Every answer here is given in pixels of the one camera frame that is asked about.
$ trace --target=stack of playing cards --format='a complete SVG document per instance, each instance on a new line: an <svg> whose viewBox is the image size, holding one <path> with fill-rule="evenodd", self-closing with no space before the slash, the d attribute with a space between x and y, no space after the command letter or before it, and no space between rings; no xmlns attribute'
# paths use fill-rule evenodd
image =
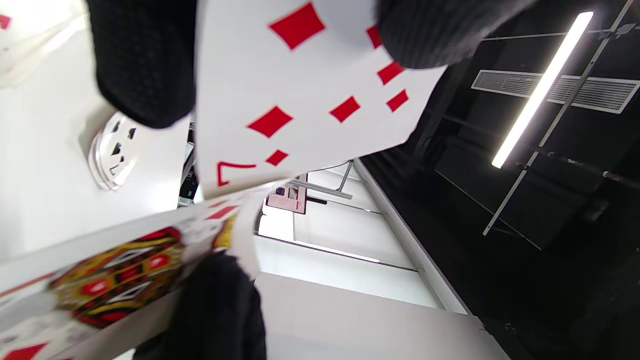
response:
<svg viewBox="0 0 640 360"><path fill-rule="evenodd" d="M113 115L93 138L89 149L89 169L104 190L118 190L138 159L138 125L121 113Z"/></svg>

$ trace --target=ceiling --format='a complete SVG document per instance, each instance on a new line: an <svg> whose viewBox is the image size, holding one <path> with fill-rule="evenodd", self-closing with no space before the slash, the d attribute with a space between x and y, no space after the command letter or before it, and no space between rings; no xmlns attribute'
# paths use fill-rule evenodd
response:
<svg viewBox="0 0 640 360"><path fill-rule="evenodd" d="M624 1L541 0L489 37L564 32L594 10L611 26ZM640 23L636 1L622 21ZM543 156L488 232L560 104L542 104L502 169L491 160L527 99L471 89L478 72L542 73L562 37L483 42L447 69L416 131L363 159L471 311L512 359L640 358L640 191ZM580 76L602 39L580 41ZM612 39L592 77L640 80L640 29ZM620 114L569 107L544 149L640 179L640 100Z"/></svg>

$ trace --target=ceiling light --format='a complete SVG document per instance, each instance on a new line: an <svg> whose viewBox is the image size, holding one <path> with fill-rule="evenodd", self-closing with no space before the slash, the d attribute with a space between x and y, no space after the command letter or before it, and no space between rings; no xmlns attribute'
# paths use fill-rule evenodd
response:
<svg viewBox="0 0 640 360"><path fill-rule="evenodd" d="M518 120L516 120L515 124L513 124L513 127L509 131L507 138L505 139L504 143L502 143L502 146L500 146L500 150L498 150L498 153L495 155L495 158L491 162L494 167L501 168L504 162L507 160L507 157L509 157L509 154L511 154L513 147L522 136L522 133L527 128L527 125L529 125L529 122L533 118L533 115L540 107L540 104L545 100L547 93L558 77L562 66L564 66L564 63L566 63L569 55L571 55L573 48L575 48L578 40L580 40L580 37L582 36L584 30L587 28L587 25L589 24L589 21L591 21L592 16L593 12L585 12L578 15L578 17L573 22L571 29L566 34L566 37L562 41L562 44L556 52L556 55L554 56L553 60L551 60L551 63L549 63L549 66L547 67L545 73L542 75L538 86L536 86L535 90L533 90L533 94L531 94L529 101L524 106L524 109L522 109L520 116L518 116Z"/></svg>

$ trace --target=ceiling grille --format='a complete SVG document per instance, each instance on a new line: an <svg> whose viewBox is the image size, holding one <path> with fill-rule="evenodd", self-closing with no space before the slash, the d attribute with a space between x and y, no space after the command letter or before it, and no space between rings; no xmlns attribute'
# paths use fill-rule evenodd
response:
<svg viewBox="0 0 640 360"><path fill-rule="evenodd" d="M529 97L542 74L480 70L472 89L498 94ZM547 101L564 104L578 83L578 76L563 75L556 82ZM572 106L619 114L640 87L640 81L629 79L587 78Z"/></svg>

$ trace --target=spade symbol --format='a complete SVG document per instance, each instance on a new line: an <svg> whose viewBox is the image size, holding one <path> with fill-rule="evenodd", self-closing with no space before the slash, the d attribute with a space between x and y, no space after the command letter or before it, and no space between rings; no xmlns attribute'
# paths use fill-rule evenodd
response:
<svg viewBox="0 0 640 360"><path fill-rule="evenodd" d="M113 152L111 153L111 155L117 155L120 154L120 148L121 148L121 144L118 142L116 143L116 145L113 147Z"/></svg>

